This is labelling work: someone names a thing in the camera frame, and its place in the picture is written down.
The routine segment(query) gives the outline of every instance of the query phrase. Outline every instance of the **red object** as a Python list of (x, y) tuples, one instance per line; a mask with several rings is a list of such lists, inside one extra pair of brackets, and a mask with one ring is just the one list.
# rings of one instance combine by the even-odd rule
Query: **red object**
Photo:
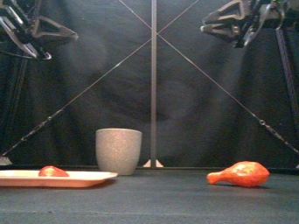
[(230, 182), (238, 186), (254, 187), (262, 185), (269, 178), (267, 168), (258, 162), (239, 162), (223, 171), (213, 172), (207, 176), (209, 183)]
[(39, 177), (69, 177), (70, 174), (61, 168), (47, 165), (40, 169)]

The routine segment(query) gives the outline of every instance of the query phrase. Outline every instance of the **gray cup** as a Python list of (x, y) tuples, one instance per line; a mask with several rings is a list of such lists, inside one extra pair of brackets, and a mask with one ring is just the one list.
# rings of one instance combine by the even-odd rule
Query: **gray cup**
[(98, 130), (98, 167), (103, 172), (134, 174), (141, 157), (142, 137), (143, 133), (134, 129)]

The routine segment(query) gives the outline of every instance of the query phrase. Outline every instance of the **toy chicken leg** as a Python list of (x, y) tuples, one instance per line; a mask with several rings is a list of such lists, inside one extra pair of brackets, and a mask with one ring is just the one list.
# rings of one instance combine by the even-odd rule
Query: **toy chicken leg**
[(243, 161), (223, 171), (210, 173), (207, 180), (211, 185), (225, 181), (233, 185), (254, 187), (267, 181), (269, 175), (270, 172), (261, 163)]

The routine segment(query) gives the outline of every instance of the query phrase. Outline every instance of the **white tray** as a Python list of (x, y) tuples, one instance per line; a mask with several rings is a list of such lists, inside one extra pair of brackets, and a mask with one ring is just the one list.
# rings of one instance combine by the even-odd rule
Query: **white tray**
[(118, 176), (105, 171), (67, 171), (69, 177), (39, 177), (39, 171), (0, 171), (0, 186), (89, 187)]

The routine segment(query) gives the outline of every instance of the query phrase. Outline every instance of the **black table surface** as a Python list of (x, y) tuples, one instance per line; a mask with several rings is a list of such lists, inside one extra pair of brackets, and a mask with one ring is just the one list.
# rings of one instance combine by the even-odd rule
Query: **black table surface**
[(299, 177), (207, 184), (206, 171), (137, 170), (89, 188), (0, 187), (0, 223), (299, 223)]

